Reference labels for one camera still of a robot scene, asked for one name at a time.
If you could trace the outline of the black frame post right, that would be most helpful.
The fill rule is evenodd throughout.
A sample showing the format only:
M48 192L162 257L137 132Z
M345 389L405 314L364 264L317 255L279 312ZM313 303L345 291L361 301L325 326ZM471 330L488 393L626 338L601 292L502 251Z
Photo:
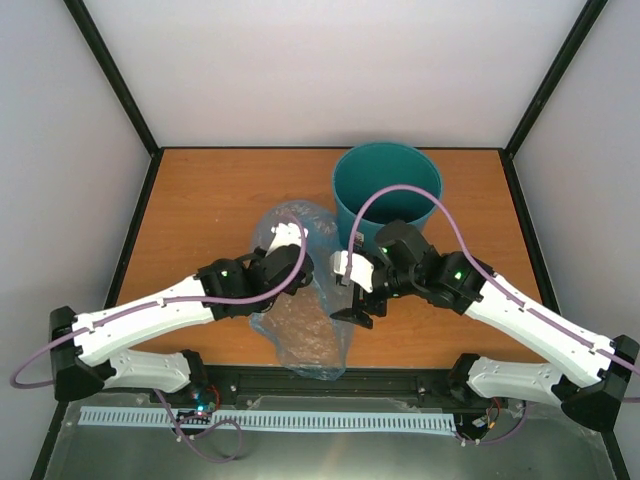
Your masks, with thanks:
M509 159L513 159L524 144L607 4L607 0L588 0L584 3L504 148Z

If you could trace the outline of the teal plastic trash bin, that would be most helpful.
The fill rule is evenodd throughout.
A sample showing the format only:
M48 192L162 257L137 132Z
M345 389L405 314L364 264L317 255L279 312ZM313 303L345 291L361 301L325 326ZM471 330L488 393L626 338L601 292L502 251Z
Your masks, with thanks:
M414 147L374 142L348 150L332 174L336 223L346 247L355 217L364 203L381 189L412 185L440 199L444 183L437 166ZM375 251L374 236L384 225L400 219L422 230L436 210L433 202L411 191L394 191L376 199L360 221L355 245Z

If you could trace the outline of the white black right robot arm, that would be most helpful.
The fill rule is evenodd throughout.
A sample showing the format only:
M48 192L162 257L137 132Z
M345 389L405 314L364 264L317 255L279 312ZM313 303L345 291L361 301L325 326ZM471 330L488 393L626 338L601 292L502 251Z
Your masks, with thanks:
M542 357L540 363L504 362L461 355L449 371L450 397L463 405L479 398L509 398L559 408L597 432L616 420L639 353L633 339L583 329L519 292L487 264L461 251L441 254L416 227L401 220L375 237L377 257L331 255L337 279L353 284L350 307L333 318L372 328L393 298L415 296L489 325Z

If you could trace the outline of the blue plastic trash bag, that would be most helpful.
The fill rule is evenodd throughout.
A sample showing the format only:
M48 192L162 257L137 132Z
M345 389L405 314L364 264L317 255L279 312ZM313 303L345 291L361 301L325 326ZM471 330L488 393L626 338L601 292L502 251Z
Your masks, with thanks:
M313 281L293 296L281 295L265 313L253 314L250 326L275 346L280 364L296 374L333 381L346 370L354 326L330 315L351 305L352 290L336 283L330 256L342 248L336 216L307 200L281 203L265 213L253 231L251 246L266 248L277 224L296 217L307 232Z

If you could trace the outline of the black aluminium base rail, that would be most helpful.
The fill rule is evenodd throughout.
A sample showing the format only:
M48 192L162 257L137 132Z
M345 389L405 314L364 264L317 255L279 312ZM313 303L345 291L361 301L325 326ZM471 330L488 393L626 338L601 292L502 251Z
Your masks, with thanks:
M209 381L222 399L260 396L397 396L448 398L446 369L348 368L334 380L316 379L283 367L208 365Z

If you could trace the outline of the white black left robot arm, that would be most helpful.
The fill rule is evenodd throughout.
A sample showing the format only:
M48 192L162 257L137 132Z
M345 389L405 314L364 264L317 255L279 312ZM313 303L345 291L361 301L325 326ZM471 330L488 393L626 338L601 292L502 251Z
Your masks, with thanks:
M49 315L54 397L73 401L104 389L141 388L197 402L208 390L198 353L161 355L136 352L134 346L174 330L263 313L279 294L308 286L313 270L310 256L295 244L256 248L119 307L84 314L57 308Z

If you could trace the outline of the black frame post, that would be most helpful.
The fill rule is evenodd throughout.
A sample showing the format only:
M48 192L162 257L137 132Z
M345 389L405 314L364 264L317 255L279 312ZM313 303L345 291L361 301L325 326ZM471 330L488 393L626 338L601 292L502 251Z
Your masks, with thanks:
M144 149L147 154L154 159L160 152L160 147L151 133L88 7L85 2L81 0L64 0L63 3L118 99Z
M504 148L509 159L513 159L524 144L607 4L607 0L588 0L584 3Z

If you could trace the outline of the black frame post left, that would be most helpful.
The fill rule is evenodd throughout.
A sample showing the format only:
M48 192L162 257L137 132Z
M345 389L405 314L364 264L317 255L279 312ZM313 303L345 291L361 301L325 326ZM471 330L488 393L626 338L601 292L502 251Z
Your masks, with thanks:
M144 149L147 154L154 159L160 152L160 147L151 133L88 7L85 2L81 0L64 0L63 3L118 99Z

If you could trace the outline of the grey metal base plate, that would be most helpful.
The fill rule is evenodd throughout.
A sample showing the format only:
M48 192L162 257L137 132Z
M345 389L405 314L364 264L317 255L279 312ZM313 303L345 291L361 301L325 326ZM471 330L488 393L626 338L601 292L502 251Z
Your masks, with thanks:
M600 435L531 407L499 443L411 433L218 429L201 453L167 427L78 425L71 407L45 479L624 479Z

